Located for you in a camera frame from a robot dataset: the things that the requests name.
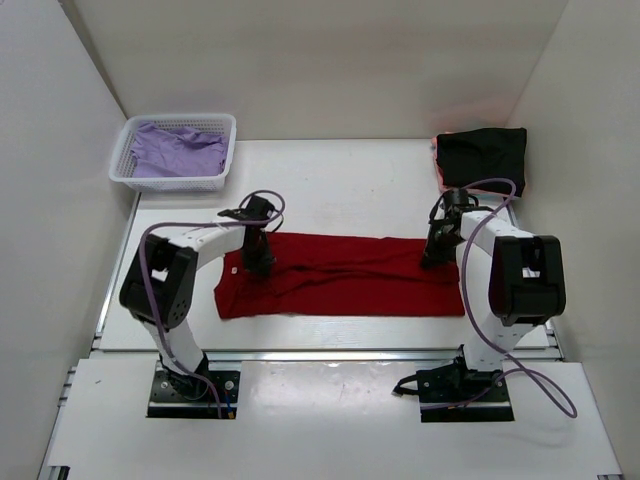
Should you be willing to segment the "red t shirt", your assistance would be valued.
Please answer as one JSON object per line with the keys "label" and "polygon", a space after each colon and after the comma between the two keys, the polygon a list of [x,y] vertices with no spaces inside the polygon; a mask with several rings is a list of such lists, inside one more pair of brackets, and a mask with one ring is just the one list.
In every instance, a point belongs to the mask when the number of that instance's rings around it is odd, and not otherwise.
{"label": "red t shirt", "polygon": [[425,270],[420,239],[274,233],[268,276],[227,254],[213,291],[223,320],[258,315],[458,317],[455,264]]}

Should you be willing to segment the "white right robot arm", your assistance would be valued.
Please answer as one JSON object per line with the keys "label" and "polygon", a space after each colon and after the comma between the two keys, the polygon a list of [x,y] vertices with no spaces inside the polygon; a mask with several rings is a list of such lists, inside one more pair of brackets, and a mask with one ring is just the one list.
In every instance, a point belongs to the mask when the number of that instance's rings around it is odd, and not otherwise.
{"label": "white right robot arm", "polygon": [[429,230],[420,266],[450,266],[463,244],[491,259],[488,281],[490,313],[473,325],[476,336],[461,347],[460,368],[448,376],[449,391],[471,400],[484,380],[501,371],[502,361],[534,328],[560,315],[566,289],[560,241],[534,235],[481,206],[465,189],[443,193],[429,214]]}

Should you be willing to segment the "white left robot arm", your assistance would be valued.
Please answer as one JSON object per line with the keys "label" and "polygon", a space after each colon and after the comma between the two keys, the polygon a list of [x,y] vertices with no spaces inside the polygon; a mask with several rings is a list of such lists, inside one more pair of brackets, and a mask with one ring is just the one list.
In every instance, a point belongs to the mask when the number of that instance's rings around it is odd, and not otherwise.
{"label": "white left robot arm", "polygon": [[215,390],[209,360],[196,344],[187,316],[198,271],[233,252],[242,269],[270,273],[266,227],[283,217],[284,198],[274,191],[247,195],[211,223],[164,222],[145,230],[119,293],[119,302],[154,340],[170,385],[188,398]]}

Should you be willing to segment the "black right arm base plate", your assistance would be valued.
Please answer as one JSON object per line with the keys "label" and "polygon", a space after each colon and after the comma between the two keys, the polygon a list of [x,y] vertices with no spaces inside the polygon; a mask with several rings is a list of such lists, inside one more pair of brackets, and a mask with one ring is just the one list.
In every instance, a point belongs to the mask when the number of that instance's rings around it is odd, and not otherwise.
{"label": "black right arm base plate", "polygon": [[500,370],[469,370],[460,360],[402,378],[392,393],[417,396],[422,423],[511,422],[515,415]]}

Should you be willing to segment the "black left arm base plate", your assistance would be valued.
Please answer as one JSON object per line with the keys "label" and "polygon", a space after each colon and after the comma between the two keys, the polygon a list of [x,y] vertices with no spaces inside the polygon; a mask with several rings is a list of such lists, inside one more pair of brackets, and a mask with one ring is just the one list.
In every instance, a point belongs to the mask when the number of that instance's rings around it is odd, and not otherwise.
{"label": "black left arm base plate", "polygon": [[150,388],[147,417],[156,419],[235,420],[239,400],[241,372],[210,370],[210,379],[218,398],[209,387],[189,380],[178,385],[177,377],[157,369]]}

